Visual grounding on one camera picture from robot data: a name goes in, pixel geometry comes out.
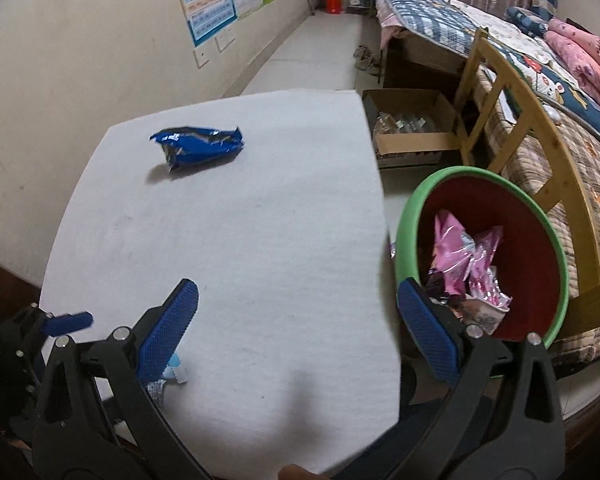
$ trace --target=candy wrapper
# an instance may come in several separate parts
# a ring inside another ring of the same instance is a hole
[[[464,294],[474,256],[474,240],[449,211],[441,210],[434,225],[435,245],[432,268],[443,273],[447,294]]]
[[[244,146],[239,128],[233,131],[222,131],[181,126],[166,128],[153,134],[150,139],[160,144],[172,170],[237,153]]]
[[[176,381],[178,384],[187,382],[187,370],[182,365],[178,354],[174,354],[169,359],[166,368],[162,372],[162,377],[157,381],[148,383],[146,390],[154,400],[160,411],[164,410],[164,386],[167,381]]]
[[[441,210],[434,228],[434,257],[425,291],[447,304],[465,323],[475,323],[493,334],[511,303],[500,290],[496,268],[491,265],[502,240],[502,226],[474,239],[449,211]]]

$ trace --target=red bucket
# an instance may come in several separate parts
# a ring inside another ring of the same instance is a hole
[[[327,0],[327,12],[329,14],[340,14],[342,12],[342,6],[340,0]]]
[[[529,195],[491,171],[454,166],[433,173],[414,191],[402,213],[396,239],[396,279],[422,282],[434,245],[434,219],[451,211],[476,235],[502,225],[504,238],[493,265],[510,312],[493,333],[522,341],[538,332],[549,346],[558,335],[569,301],[569,273],[560,240]]]

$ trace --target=cardboard box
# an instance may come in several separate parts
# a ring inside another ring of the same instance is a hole
[[[446,150],[458,150],[453,133],[456,111],[437,90],[381,89],[367,90],[362,95],[366,120],[376,148],[378,167],[401,168],[437,164]],[[430,117],[438,132],[426,134],[375,134],[380,112],[392,116]]]

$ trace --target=blue crumpled wrapper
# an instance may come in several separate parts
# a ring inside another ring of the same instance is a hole
[[[172,170],[239,152],[244,146],[240,128],[233,131],[181,126],[153,134]]]

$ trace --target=white table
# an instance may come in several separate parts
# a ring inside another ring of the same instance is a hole
[[[234,128],[231,162],[169,174],[150,134]],[[213,101],[109,129],[75,188],[41,306],[90,311],[78,341],[133,325],[180,278],[200,306],[165,416],[214,476],[322,471],[398,417],[400,359],[382,188],[354,92]]]

